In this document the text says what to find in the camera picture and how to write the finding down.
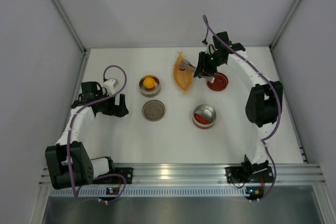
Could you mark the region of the orange round food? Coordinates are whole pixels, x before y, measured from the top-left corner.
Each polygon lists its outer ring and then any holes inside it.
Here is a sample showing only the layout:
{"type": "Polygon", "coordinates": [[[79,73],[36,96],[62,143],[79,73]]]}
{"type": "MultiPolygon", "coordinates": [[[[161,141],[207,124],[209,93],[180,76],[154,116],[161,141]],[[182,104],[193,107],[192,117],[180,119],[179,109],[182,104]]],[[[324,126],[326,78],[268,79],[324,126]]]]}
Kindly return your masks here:
{"type": "Polygon", "coordinates": [[[145,89],[151,90],[151,89],[155,88],[155,84],[156,84],[156,82],[152,77],[146,77],[143,80],[143,86],[144,86],[145,89]]]}

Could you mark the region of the steel kitchen tongs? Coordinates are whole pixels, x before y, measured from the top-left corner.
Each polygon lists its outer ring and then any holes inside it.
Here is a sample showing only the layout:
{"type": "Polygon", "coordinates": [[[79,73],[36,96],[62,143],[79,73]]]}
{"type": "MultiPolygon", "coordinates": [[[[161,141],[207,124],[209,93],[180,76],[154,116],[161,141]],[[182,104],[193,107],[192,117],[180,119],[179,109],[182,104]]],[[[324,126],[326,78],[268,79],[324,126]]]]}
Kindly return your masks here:
{"type": "MultiPolygon", "coordinates": [[[[178,67],[182,67],[182,68],[185,68],[185,70],[189,70],[191,71],[192,73],[194,73],[196,71],[196,67],[193,66],[188,60],[182,60],[180,63],[179,63],[179,66],[178,67]]],[[[205,79],[207,80],[208,82],[210,83],[213,83],[215,81],[215,78],[214,79],[205,79]]]]}

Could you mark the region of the red round lid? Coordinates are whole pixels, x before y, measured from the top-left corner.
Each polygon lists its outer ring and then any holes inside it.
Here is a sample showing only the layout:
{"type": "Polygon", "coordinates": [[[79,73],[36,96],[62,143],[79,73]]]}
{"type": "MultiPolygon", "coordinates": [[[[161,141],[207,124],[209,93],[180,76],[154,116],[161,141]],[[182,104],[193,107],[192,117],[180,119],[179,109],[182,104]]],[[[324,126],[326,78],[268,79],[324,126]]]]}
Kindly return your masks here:
{"type": "Polygon", "coordinates": [[[224,91],[227,88],[228,83],[229,83],[228,78],[223,73],[220,72],[217,72],[214,75],[213,82],[206,81],[208,88],[216,92],[224,91]]]}

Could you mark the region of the red sausage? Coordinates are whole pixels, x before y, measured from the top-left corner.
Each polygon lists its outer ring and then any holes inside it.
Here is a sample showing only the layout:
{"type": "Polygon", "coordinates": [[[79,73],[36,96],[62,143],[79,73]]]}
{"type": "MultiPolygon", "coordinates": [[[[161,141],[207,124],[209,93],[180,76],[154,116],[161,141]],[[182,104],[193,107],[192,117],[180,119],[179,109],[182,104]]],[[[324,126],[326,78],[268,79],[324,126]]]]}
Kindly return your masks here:
{"type": "Polygon", "coordinates": [[[202,117],[197,113],[194,114],[194,118],[200,124],[211,124],[211,121],[207,120],[206,118],[202,117]]]}

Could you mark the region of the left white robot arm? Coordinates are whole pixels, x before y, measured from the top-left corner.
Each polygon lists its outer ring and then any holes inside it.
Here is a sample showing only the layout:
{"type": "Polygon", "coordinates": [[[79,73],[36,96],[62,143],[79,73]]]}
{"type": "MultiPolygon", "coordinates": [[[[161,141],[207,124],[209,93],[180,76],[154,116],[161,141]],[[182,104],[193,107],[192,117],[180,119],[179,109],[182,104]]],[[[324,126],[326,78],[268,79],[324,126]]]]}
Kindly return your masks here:
{"type": "Polygon", "coordinates": [[[90,185],[107,174],[116,173],[111,157],[91,159],[83,141],[98,113],[124,117],[129,113],[125,95],[116,91],[117,79],[105,79],[102,84],[81,83],[81,93],[71,105],[70,118],[60,139],[45,150],[51,184],[54,189],[90,185]]]}

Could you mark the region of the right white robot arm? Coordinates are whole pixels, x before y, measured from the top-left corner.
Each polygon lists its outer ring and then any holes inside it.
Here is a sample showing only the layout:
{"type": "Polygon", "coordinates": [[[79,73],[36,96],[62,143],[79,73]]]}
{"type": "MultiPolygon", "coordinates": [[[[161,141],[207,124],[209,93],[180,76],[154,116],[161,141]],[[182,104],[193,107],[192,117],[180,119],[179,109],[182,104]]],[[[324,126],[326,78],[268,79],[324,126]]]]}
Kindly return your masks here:
{"type": "Polygon", "coordinates": [[[229,171],[231,183],[247,183],[254,174],[264,172],[274,160],[267,148],[267,141],[277,131],[282,113],[283,85],[280,81],[270,81],[255,65],[240,52],[245,47],[232,43],[227,32],[213,35],[213,50],[201,51],[194,77],[204,78],[214,91],[222,91],[228,84],[226,77],[217,71],[221,65],[228,65],[240,76],[250,90],[245,106],[245,113],[250,123],[258,127],[258,137],[265,148],[266,156],[260,157],[260,164],[252,163],[245,156],[240,168],[229,171]]]}

